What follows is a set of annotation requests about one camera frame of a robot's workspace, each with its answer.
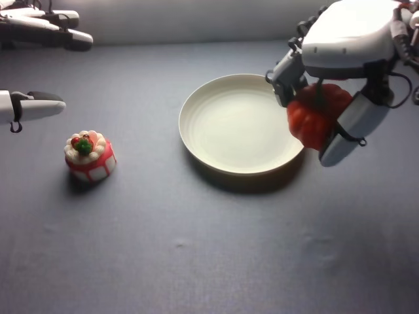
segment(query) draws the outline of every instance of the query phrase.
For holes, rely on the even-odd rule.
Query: gray tablecloth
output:
[[[277,176],[233,182],[183,148],[177,117],[194,89],[264,74],[286,50],[2,52],[3,88],[52,92],[67,109],[18,135],[0,127],[0,313],[417,313],[419,107],[392,111],[329,169],[306,151]],[[83,190],[63,147],[90,129],[118,166]]]

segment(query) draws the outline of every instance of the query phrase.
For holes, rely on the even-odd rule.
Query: wall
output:
[[[193,43],[288,38],[332,0],[54,0],[76,10],[98,44]]]

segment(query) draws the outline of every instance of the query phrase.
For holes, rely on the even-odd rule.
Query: cake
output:
[[[108,177],[117,164],[111,142],[95,131],[73,134],[67,140],[64,152],[72,174],[90,183]]]

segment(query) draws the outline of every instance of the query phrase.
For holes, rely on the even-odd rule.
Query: plate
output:
[[[223,173],[257,175],[278,169],[302,150],[263,76],[217,78],[197,89],[179,115],[189,152]]]

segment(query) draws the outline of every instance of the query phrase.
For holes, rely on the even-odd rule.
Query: robotic arm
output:
[[[412,92],[409,78],[393,69],[398,60],[419,69],[413,55],[419,37],[418,9],[419,2],[392,0],[341,0],[322,7],[318,16],[298,25],[299,38],[289,41],[288,54],[266,74],[283,107],[308,86],[305,72],[319,78],[320,84],[323,79],[367,79],[324,140],[319,150],[323,166],[334,166],[357,146],[365,146],[365,137],[388,111],[408,98],[393,104],[389,75],[406,79]]]
[[[48,47],[62,46],[72,51],[88,51],[93,45],[89,34],[73,28],[79,24],[75,11],[47,12],[28,1],[0,0],[0,42],[37,43]],[[13,133],[22,131],[20,121],[59,114],[65,102],[57,95],[43,92],[9,92],[0,90],[0,124],[10,124]]]

